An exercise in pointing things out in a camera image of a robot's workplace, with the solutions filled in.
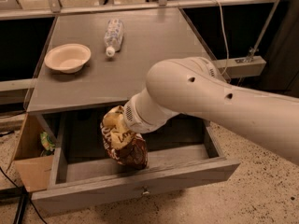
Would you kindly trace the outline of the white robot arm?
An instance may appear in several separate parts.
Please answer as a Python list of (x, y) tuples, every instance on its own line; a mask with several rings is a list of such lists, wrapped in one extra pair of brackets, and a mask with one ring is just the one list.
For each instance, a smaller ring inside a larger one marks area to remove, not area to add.
[(230, 85), (206, 58), (156, 63), (145, 89), (104, 115), (105, 144), (114, 151), (178, 114), (206, 119), (299, 164), (299, 99)]

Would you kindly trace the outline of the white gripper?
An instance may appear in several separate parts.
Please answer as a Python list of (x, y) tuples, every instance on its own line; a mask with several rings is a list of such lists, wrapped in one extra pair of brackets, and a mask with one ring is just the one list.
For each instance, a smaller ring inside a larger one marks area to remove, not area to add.
[(122, 105), (115, 106), (104, 115), (103, 124), (115, 126), (110, 132), (111, 146), (122, 149), (133, 140), (135, 133), (151, 133), (165, 125), (165, 116), (151, 99), (132, 97), (124, 106), (124, 114)]

